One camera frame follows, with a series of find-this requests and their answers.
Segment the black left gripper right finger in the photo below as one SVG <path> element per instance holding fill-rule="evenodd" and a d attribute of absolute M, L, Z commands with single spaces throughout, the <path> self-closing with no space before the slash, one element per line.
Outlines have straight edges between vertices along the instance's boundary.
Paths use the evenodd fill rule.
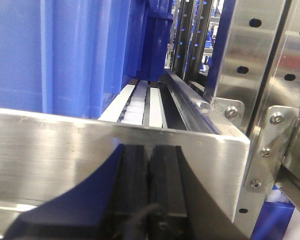
<path fill-rule="evenodd" d="M 150 240 L 245 240 L 190 168 L 182 148 L 156 145 L 149 161 Z"/>

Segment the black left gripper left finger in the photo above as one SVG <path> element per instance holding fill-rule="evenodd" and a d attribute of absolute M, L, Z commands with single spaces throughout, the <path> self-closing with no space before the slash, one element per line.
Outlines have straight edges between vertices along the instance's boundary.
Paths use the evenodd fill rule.
<path fill-rule="evenodd" d="M 89 177 L 26 211 L 5 240 L 109 240 L 148 205 L 148 160 L 142 145 L 119 144 Z"/>

